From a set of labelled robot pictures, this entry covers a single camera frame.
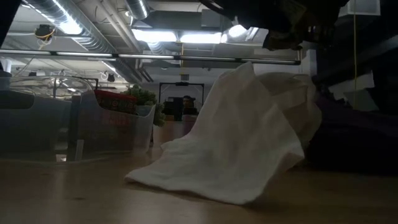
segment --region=transparent storage container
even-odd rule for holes
[[[0,159],[65,162],[148,151],[154,106],[103,109],[73,77],[0,78]]]

